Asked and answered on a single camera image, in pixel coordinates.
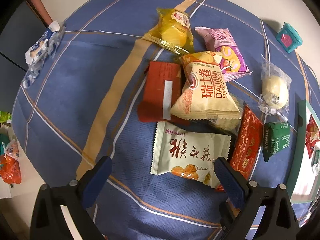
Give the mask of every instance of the blue tablecloth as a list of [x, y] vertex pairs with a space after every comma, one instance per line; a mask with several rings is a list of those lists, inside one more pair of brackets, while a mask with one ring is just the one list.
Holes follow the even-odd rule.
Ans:
[[[141, 123], [150, 60], [172, 61], [173, 54], [141, 36], [157, 24], [156, 8], [186, 11], [191, 26], [228, 28], [252, 75], [228, 82], [229, 92], [258, 109], [261, 54], [292, 79], [290, 147], [263, 161], [252, 179], [262, 186], [285, 183], [297, 135], [297, 102], [307, 99], [320, 113], [316, 78], [298, 54], [287, 54], [261, 19], [226, 0], [90, 0], [65, 22], [67, 32], [54, 59], [35, 83], [20, 88], [13, 129], [33, 166], [50, 186], [79, 178], [101, 156], [113, 157], [113, 171], [96, 201], [95, 223], [114, 239], [218, 239], [218, 205], [227, 197], [197, 181], [167, 173], [150, 174], [156, 123]], [[203, 39], [194, 34], [196, 51]], [[307, 204], [294, 205], [298, 219]], [[257, 216], [249, 238], [261, 219]]]

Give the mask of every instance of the screw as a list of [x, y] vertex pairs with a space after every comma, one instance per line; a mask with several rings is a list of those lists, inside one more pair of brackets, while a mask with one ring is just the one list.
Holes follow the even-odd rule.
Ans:
[[285, 184], [281, 183], [279, 184], [279, 188], [285, 190], [287, 187], [285, 186]]
[[42, 184], [40, 187], [41, 190], [45, 190], [47, 188], [48, 188], [48, 184]]
[[249, 185], [250, 185], [251, 187], [256, 187], [256, 186], [258, 185], [258, 183], [255, 182], [254, 180], [250, 180], [250, 181], [249, 181]]
[[76, 186], [78, 184], [78, 181], [76, 179], [73, 179], [72, 181], [69, 182], [69, 185], [71, 187]]

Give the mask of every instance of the barcode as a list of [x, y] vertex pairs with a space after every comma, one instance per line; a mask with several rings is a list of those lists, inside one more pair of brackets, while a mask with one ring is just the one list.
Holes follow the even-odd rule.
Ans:
[[217, 122], [217, 120], [218, 120], [218, 118], [216, 117], [216, 118], [214, 118], [214, 119], [210, 119], [210, 121], [211, 122], [213, 122], [213, 123], [216, 123]]
[[272, 95], [271, 103], [272, 104], [278, 104], [278, 102], [279, 102], [279, 97], [276, 96], [276, 95]]

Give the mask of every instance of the snack package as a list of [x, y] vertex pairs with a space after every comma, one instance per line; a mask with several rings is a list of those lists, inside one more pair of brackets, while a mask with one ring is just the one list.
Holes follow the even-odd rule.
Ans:
[[239, 171], [245, 179], [250, 177], [262, 141], [263, 123], [256, 117], [247, 104], [241, 121], [236, 147], [230, 166]]
[[147, 32], [143, 39], [154, 42], [162, 48], [180, 55], [192, 53], [193, 35], [190, 29], [189, 16], [176, 9], [157, 8], [158, 25]]
[[[241, 116], [243, 113], [243, 104], [244, 101], [237, 98], [235, 95], [230, 93], [230, 96], [232, 97], [233, 101], [236, 103], [236, 106], [238, 107]], [[221, 118], [214, 118], [214, 119], [208, 119], [209, 124], [213, 127], [221, 128], [223, 130], [229, 131], [235, 135], [238, 135], [241, 119], [221, 119]]]
[[189, 121], [170, 114], [181, 95], [181, 68], [175, 63], [150, 61], [143, 100], [138, 105], [141, 122], [172, 121], [188, 125]]
[[30, 75], [22, 81], [23, 88], [30, 87], [38, 77], [45, 60], [54, 57], [66, 27], [60, 26], [57, 21], [52, 22], [40, 39], [25, 53]]
[[310, 115], [306, 131], [306, 147], [308, 150], [309, 159], [311, 159], [313, 150], [315, 149], [315, 145], [318, 141], [320, 141], [319, 128], [315, 119], [313, 119], [313, 116]]
[[220, 183], [213, 171], [214, 160], [228, 158], [230, 140], [228, 135], [188, 132], [158, 122], [150, 173], [171, 172], [215, 188]]
[[287, 122], [291, 78], [262, 55], [261, 58], [262, 94], [259, 108], [268, 115], [278, 114]]
[[220, 68], [225, 82], [252, 73], [244, 62], [242, 54], [228, 29], [196, 27], [195, 30], [204, 38], [207, 50], [222, 53]]
[[181, 119], [239, 119], [219, 67], [222, 54], [204, 51], [180, 57], [187, 81], [170, 113]]
[[0, 156], [0, 164], [3, 164], [0, 168], [0, 176], [5, 183], [21, 183], [21, 172], [17, 160], [5, 154]]
[[10, 143], [8, 143], [7, 146], [5, 146], [4, 143], [2, 143], [2, 147], [4, 148], [4, 153], [7, 154], [8, 156], [14, 158], [15, 160], [19, 160], [19, 148], [17, 141], [13, 139]]
[[270, 122], [263, 126], [263, 158], [269, 158], [290, 145], [290, 125], [288, 122]]

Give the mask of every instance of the pink label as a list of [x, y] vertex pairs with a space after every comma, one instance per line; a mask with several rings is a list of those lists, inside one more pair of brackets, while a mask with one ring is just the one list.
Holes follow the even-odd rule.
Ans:
[[216, 47], [236, 46], [236, 43], [228, 32], [228, 29], [208, 29], [208, 32], [214, 38]]
[[292, 39], [288, 34], [282, 34], [281, 41], [285, 45], [286, 48], [292, 44]]

